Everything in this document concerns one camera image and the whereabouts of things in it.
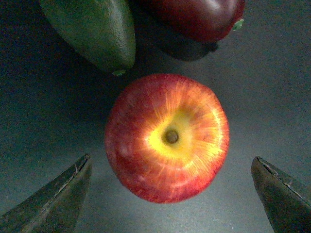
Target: apple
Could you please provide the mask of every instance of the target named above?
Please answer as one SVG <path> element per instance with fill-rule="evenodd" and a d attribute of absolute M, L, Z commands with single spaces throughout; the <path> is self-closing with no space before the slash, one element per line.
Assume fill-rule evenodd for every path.
<path fill-rule="evenodd" d="M 198 42 L 217 42 L 242 26 L 245 0 L 136 0 L 174 31 Z"/>
<path fill-rule="evenodd" d="M 174 203 L 203 192 L 225 162 L 229 124 L 211 89 L 178 74 L 135 80 L 105 127 L 108 161 L 136 196 Z"/>

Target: apple stem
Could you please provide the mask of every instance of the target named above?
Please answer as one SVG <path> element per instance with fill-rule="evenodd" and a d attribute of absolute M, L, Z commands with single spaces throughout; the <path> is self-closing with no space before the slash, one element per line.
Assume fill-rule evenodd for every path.
<path fill-rule="evenodd" d="M 166 141 L 170 144 L 173 144 L 178 141 L 178 134 L 174 130 L 169 130 L 165 134 Z"/>
<path fill-rule="evenodd" d="M 238 20 L 238 21 L 234 24 L 232 30 L 236 31 L 236 30 L 240 29 L 240 28 L 242 27 L 242 25 L 243 25 L 243 22 L 244 22 L 244 19 Z"/>

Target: green avocado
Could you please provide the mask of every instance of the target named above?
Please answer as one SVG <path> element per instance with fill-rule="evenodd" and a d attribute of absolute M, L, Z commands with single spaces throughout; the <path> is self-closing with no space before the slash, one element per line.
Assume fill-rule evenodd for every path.
<path fill-rule="evenodd" d="M 134 21 L 127 0 L 40 0 L 43 13 L 74 49 L 104 72 L 135 61 Z"/>

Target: gray surface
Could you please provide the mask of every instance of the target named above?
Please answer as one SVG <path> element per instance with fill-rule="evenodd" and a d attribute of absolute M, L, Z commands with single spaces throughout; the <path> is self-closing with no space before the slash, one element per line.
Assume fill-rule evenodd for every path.
<path fill-rule="evenodd" d="M 93 176 L 77 233 L 272 233 L 250 166 L 260 156 L 311 185 L 311 8 L 307 0 L 267 2 L 273 1 L 248 2 L 243 28 L 196 61 L 173 59 L 138 37 L 135 67 L 120 79 L 75 54 L 44 18 L 25 17 L 38 8 L 0 7 L 9 9 L 0 14 L 0 215 L 87 152 Z M 22 12 L 13 14 L 17 9 Z M 231 129 L 226 163 L 212 185 L 173 205 L 127 191 L 104 151 L 105 119 L 116 96 L 154 72 L 209 86 Z"/>

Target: gray tabletop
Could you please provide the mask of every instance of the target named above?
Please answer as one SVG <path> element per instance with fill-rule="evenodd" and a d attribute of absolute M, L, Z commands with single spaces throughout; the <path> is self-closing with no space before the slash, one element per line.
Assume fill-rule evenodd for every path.
<path fill-rule="evenodd" d="M 247 2 L 242 29 L 210 53 L 177 38 L 184 53 L 170 54 L 163 45 L 176 35 L 153 35 L 139 21 L 136 63 L 120 78 L 76 54 L 38 4 L 16 2 L 0 6 L 0 215 L 84 153 L 92 156 L 93 174 L 77 233 L 272 233 L 250 173 L 255 156 L 311 185 L 309 1 Z M 162 72 L 210 87 L 231 134 L 212 185 L 166 205 L 123 187 L 104 148 L 106 118 L 118 94 L 132 80 Z"/>

